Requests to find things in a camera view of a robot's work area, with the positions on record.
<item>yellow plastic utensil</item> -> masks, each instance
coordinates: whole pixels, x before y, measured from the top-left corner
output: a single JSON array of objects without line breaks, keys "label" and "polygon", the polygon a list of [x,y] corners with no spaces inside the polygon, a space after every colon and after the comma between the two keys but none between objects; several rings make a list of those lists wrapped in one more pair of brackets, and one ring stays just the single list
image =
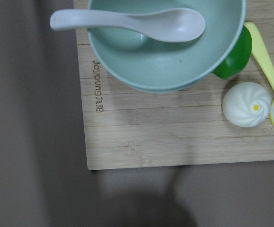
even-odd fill
[{"label": "yellow plastic utensil", "polygon": [[254,56],[258,65],[268,79],[270,86],[274,90],[274,66],[268,55],[268,51],[260,35],[260,32],[256,25],[252,22],[246,22],[244,25],[249,30],[252,38],[251,54]]}]

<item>bowl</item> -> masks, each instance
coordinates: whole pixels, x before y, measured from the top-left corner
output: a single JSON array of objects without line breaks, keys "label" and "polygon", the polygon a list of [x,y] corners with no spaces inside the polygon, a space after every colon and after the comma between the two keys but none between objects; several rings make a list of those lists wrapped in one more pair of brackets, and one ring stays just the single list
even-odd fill
[{"label": "bowl", "polygon": [[89,9],[151,13],[191,8],[206,22],[202,36],[184,43],[165,43],[120,28],[88,30],[101,64],[124,84],[149,93],[169,93],[204,79],[226,58],[242,30],[246,0],[90,0]]}]

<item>gray tabletop surface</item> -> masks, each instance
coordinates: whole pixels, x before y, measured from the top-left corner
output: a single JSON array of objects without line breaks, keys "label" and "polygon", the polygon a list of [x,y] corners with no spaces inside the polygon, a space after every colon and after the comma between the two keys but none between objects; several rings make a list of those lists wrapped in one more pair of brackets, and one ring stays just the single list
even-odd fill
[{"label": "gray tabletop surface", "polygon": [[89,171],[71,0],[0,0],[0,227],[274,227],[274,161]]}]

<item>bamboo board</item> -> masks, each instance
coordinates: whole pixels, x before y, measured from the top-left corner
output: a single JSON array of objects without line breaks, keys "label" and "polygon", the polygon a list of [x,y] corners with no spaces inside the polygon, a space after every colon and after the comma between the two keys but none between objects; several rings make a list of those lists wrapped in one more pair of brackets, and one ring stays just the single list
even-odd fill
[{"label": "bamboo board", "polygon": [[[85,9],[88,1],[74,4]],[[274,0],[248,0],[246,21],[259,28],[274,64]],[[241,82],[261,84],[274,96],[252,58],[228,80],[211,74],[186,90],[155,95],[129,88],[110,75],[92,52],[86,30],[77,30],[77,47],[90,170],[274,160],[269,119],[254,128],[240,128],[221,110],[226,92]],[[100,72],[97,91],[93,70]]]}]

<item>white spoon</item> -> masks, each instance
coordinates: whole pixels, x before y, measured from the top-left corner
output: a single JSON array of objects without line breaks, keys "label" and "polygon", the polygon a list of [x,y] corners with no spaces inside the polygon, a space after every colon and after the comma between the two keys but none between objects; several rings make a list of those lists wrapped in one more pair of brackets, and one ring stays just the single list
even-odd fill
[{"label": "white spoon", "polygon": [[198,38],[205,29],[205,20],[200,13],[188,8],[149,14],[63,9],[52,14],[50,25],[54,30],[118,27],[139,32],[155,40],[178,43]]}]

